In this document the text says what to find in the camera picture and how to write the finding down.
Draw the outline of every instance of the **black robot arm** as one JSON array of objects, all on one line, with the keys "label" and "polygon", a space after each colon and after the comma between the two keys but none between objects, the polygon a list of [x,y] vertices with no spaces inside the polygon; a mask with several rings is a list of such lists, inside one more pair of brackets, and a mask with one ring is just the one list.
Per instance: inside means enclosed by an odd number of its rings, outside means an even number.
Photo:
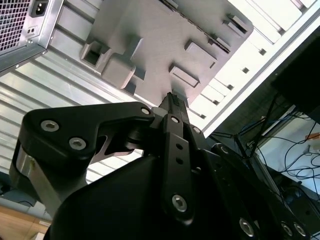
[{"label": "black robot arm", "polygon": [[[87,184],[89,164],[143,156]],[[212,149],[168,93],[139,102],[34,110],[22,121],[10,177],[53,217],[50,240],[308,240],[303,224],[240,156]]]}]

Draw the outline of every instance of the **power supply fan grille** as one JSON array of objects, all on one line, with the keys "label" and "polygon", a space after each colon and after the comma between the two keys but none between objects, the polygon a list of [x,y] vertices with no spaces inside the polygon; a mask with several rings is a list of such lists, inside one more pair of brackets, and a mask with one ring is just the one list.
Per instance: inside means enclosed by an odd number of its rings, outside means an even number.
[{"label": "power supply fan grille", "polygon": [[0,0],[0,55],[18,46],[31,0]]}]

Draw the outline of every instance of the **wooden surface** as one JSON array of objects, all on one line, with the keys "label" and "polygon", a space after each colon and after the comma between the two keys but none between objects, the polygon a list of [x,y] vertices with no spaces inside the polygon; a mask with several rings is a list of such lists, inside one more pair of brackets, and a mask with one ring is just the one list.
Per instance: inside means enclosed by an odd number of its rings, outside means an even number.
[{"label": "wooden surface", "polygon": [[0,206],[0,237],[3,240],[29,240],[37,233],[45,234],[48,226],[40,222],[44,221]]}]

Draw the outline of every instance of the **ribbed metal panel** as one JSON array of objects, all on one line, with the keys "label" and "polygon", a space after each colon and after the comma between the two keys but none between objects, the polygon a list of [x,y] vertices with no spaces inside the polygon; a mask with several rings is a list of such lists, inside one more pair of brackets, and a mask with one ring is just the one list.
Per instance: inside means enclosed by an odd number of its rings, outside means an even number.
[{"label": "ribbed metal panel", "polygon": [[[102,0],[65,0],[48,52],[0,77],[0,171],[8,172],[20,124],[28,111],[139,101],[137,96],[129,95],[101,80],[96,72],[80,61],[80,52],[102,2]],[[256,29],[191,104],[188,111],[190,121],[201,129],[222,111],[223,106],[226,106],[270,59],[270,56],[277,51],[275,47],[278,48],[275,42],[282,38],[275,24],[270,23],[250,5],[252,1],[230,0],[230,2],[247,11],[243,13],[248,15]],[[140,155],[141,152],[135,151],[129,156],[112,157],[94,163],[89,167],[87,179],[89,182],[95,181]]]},{"label": "ribbed metal panel", "polygon": [[[103,82],[79,59],[101,0],[68,0],[48,53],[0,77],[0,171],[8,173],[23,116],[34,109],[136,101]],[[89,167],[93,182],[141,156],[111,157]]]}]

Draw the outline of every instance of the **gray plastic part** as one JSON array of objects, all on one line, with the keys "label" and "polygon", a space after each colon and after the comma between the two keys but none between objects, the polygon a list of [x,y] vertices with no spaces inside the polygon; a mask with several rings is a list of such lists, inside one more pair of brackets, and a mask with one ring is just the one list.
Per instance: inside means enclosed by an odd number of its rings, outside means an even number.
[{"label": "gray plastic part", "polygon": [[199,83],[199,80],[195,79],[189,73],[183,71],[177,66],[172,66],[172,68],[170,69],[170,75],[178,80],[184,81],[193,88],[195,88]]},{"label": "gray plastic part", "polygon": [[193,41],[189,41],[184,49],[207,68],[212,68],[217,62],[217,59]]},{"label": "gray plastic part", "polygon": [[125,56],[114,53],[106,63],[101,76],[119,89],[124,89],[136,71],[136,66]]},{"label": "gray plastic part", "polygon": [[[105,0],[88,37],[136,66],[130,80],[136,84],[135,95],[156,106],[172,89],[191,104],[253,31],[252,23],[227,0],[173,1],[177,8],[165,0]],[[247,33],[238,37],[228,30],[223,24],[223,20],[233,21],[228,16],[237,16]],[[195,52],[185,49],[190,41],[197,45]],[[213,65],[210,56],[216,60]],[[126,66],[124,76],[130,76],[133,65]],[[172,65],[179,72],[170,69]],[[124,76],[119,76],[111,80],[104,72],[103,79],[123,87],[128,78],[124,81]]]}]

